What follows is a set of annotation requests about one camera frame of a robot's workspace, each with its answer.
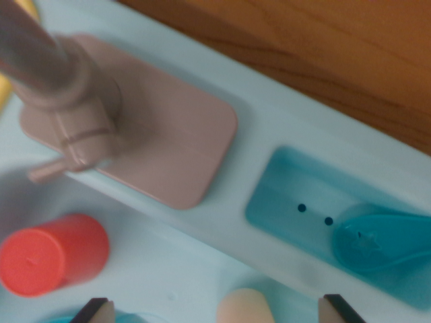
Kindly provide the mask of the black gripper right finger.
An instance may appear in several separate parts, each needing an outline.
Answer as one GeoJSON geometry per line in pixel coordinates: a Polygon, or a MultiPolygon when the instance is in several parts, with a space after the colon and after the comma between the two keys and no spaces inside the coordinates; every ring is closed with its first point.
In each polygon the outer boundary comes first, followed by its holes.
{"type": "Polygon", "coordinates": [[[326,294],[320,298],[318,314],[319,323],[366,322],[340,294],[326,294]]]}

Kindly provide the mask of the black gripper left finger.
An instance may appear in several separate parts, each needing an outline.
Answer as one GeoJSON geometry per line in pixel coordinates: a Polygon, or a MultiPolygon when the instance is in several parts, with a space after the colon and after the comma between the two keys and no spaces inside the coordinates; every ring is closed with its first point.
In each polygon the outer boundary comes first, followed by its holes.
{"type": "Polygon", "coordinates": [[[114,323],[114,302],[105,297],[91,300],[71,319],[70,323],[114,323]]]}

